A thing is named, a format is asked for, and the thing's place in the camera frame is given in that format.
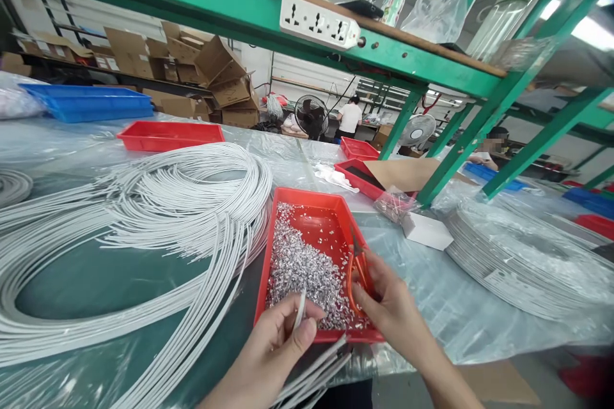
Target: person's right hand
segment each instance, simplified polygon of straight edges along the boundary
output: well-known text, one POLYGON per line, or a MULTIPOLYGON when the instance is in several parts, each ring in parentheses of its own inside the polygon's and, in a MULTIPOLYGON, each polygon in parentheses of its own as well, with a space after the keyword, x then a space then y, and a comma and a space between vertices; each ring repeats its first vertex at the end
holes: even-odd
POLYGON ((410 364, 420 371, 437 343, 424 322, 405 282, 376 254, 365 249, 377 302, 357 283, 352 283, 355 301, 371 322, 410 364))

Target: hand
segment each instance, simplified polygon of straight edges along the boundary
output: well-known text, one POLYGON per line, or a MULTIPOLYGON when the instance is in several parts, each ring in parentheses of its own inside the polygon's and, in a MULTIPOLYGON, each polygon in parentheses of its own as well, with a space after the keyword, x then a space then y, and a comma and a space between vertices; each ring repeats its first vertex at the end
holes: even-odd
POLYGON ((306 319, 292 332, 300 303, 300 294, 290 294, 261 315, 232 367, 198 409, 266 409, 273 404, 315 339, 316 321, 326 315, 306 300, 306 319))
POLYGON ((467 158, 467 161, 471 162, 471 163, 475 163, 475 164, 484 164, 485 160, 483 158, 480 158, 480 157, 471 156, 471 157, 467 158))
POLYGON ((357 283, 352 283, 354 299, 388 343, 417 370, 438 351, 437 343, 420 314, 405 282, 376 254, 365 249, 374 288, 381 297, 376 302, 357 283))

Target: small white box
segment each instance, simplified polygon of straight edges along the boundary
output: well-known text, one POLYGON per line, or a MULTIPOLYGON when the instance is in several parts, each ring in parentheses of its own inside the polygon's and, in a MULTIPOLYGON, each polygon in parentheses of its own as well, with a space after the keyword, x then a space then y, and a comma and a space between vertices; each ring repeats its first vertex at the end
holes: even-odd
POLYGON ((443 222, 420 214, 409 213, 401 218, 401 226, 408 240, 443 251, 454 241, 443 222))

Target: red plastic tray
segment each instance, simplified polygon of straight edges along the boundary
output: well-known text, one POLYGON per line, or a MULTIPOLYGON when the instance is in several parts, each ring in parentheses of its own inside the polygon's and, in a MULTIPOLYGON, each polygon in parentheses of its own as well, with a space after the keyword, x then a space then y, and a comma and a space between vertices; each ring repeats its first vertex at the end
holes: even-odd
POLYGON ((351 137, 341 138, 341 150, 348 160, 356 158, 356 160, 369 161, 377 160, 377 157, 379 157, 379 152, 371 144, 357 141, 351 137))
MULTIPOLYGON (((276 188, 273 197, 273 216, 269 228, 264 265, 262 266, 262 276, 260 278, 260 290, 258 292, 258 303, 256 304, 256 318, 254 319, 254 324, 256 324, 260 315, 266 309, 273 234, 275 232, 275 222, 277 220, 277 204, 280 202, 303 206, 302 208, 298 208, 291 218, 294 219, 292 220, 293 227, 303 232, 303 239, 307 244, 314 246, 314 248, 330 256, 340 268, 343 266, 341 262, 343 255, 348 251, 348 244, 352 244, 353 242, 350 226, 354 229, 358 244, 367 248, 365 239, 360 233, 360 229, 342 196, 287 189, 285 187, 276 188), (329 235, 331 231, 334 231, 335 235, 337 235, 336 239, 331 236, 330 239, 323 238, 322 243, 318 243, 322 235, 329 235)), ((366 329, 349 329, 348 331, 319 330, 315 336, 314 342, 337 342, 344 332, 347 334, 347 341, 350 343, 384 342, 383 336, 373 326, 366 329)))
POLYGON ((135 121, 117 135, 127 150, 169 151, 183 147, 224 142, 219 125, 135 121))
POLYGON ((346 162, 341 162, 335 164, 335 169, 343 174, 345 174, 345 178, 350 182, 350 185, 358 190, 364 195, 367 195, 370 199, 376 200, 378 199, 384 191, 375 185, 368 183, 366 180, 355 176, 352 173, 348 173, 347 168, 354 166, 356 169, 359 169, 363 173, 373 177, 369 168, 365 166, 365 163, 356 160, 353 158, 352 160, 348 160, 346 162))
POLYGON ((594 214, 583 214, 579 215, 574 222, 610 240, 614 240, 614 220, 594 214))

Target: floor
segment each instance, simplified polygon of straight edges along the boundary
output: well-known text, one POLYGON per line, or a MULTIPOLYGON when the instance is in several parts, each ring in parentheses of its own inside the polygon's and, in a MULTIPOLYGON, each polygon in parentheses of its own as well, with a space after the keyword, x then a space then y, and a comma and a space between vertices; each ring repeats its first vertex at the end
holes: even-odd
MULTIPOLYGON (((586 401, 561 382, 556 371, 575 365, 563 349, 546 350, 512 358, 512 363, 542 401, 543 409, 580 409, 586 401)), ((398 374, 374 380, 374 409, 431 409, 429 393, 416 373, 398 374)), ((535 406, 510 403, 484 403, 486 409, 530 409, 535 406)))

